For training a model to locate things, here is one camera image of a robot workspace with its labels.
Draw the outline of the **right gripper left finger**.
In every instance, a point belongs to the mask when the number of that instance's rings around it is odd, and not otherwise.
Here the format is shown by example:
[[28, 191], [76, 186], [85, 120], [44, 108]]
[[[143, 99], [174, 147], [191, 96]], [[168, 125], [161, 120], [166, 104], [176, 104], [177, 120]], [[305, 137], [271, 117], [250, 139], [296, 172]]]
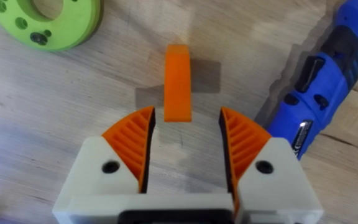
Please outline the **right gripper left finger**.
[[53, 207], [59, 223], [114, 223], [129, 200], [147, 191], [152, 106], [87, 138]]

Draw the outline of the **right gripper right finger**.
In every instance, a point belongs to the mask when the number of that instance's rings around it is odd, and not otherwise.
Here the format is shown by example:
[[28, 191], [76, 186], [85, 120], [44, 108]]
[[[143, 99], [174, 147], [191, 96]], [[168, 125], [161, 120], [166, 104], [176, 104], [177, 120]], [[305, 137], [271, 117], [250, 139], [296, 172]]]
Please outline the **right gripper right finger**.
[[320, 221], [324, 210], [286, 139], [227, 107], [219, 126], [235, 223]]

